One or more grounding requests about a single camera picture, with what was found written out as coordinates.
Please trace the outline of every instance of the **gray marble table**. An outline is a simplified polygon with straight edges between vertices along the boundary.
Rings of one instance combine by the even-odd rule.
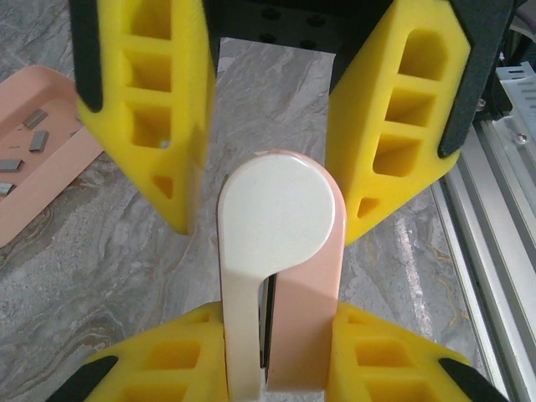
[[[0,2],[0,80],[29,64],[73,76],[63,0]],[[0,249],[0,400],[41,401],[94,351],[219,298],[214,211],[224,175],[270,147],[322,161],[332,56],[221,48],[198,223],[175,233],[106,155]],[[482,363],[426,189],[349,246],[340,298]],[[263,400],[322,400],[267,394]]]

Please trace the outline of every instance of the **tray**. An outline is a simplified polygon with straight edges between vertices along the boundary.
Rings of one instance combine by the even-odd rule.
[[[0,84],[0,247],[102,153],[76,97],[73,80],[38,65]]]

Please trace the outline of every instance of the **black rubber strip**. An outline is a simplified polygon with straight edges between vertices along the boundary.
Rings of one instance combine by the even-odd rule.
[[[87,107],[102,109],[101,41],[97,0],[69,0],[76,91]]]
[[[494,72],[514,12],[524,3],[519,0],[450,1],[472,48],[438,148],[440,157],[449,157],[465,142],[477,102],[488,77]]]
[[[106,356],[84,364],[46,402],[84,402],[116,365],[117,360],[119,358],[116,356]]]
[[[266,300],[266,320],[265,324],[265,344],[263,352],[260,356],[260,366],[263,369],[270,367],[270,347],[271,347],[271,328],[274,322],[274,301],[276,299],[276,278],[274,274],[268,277],[268,297]]]
[[[203,0],[204,18],[209,31],[210,55],[215,74],[218,74],[219,42],[224,26],[224,3],[224,0]]]
[[[472,402],[508,402],[476,369],[451,358],[439,364]]]

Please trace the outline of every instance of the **white plastic part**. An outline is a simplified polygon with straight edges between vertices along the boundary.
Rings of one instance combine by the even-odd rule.
[[[311,259],[331,234],[334,211],[326,178],[291,154],[255,157],[225,183],[218,232],[231,401],[260,398],[259,286]]]

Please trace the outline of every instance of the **screw hole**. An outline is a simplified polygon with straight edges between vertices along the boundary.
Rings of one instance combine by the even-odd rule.
[[[276,37],[271,33],[261,33],[259,35],[259,41],[264,42],[265,44],[273,44],[276,41]]]
[[[313,28],[320,28],[326,23],[326,19],[322,15],[312,15],[307,19],[307,25]]]
[[[262,18],[269,21],[276,21],[281,16],[281,13],[275,8],[265,8],[260,12],[260,15],[262,15]]]
[[[300,47],[302,49],[314,50],[317,48],[317,43],[312,40],[305,39],[300,42]]]

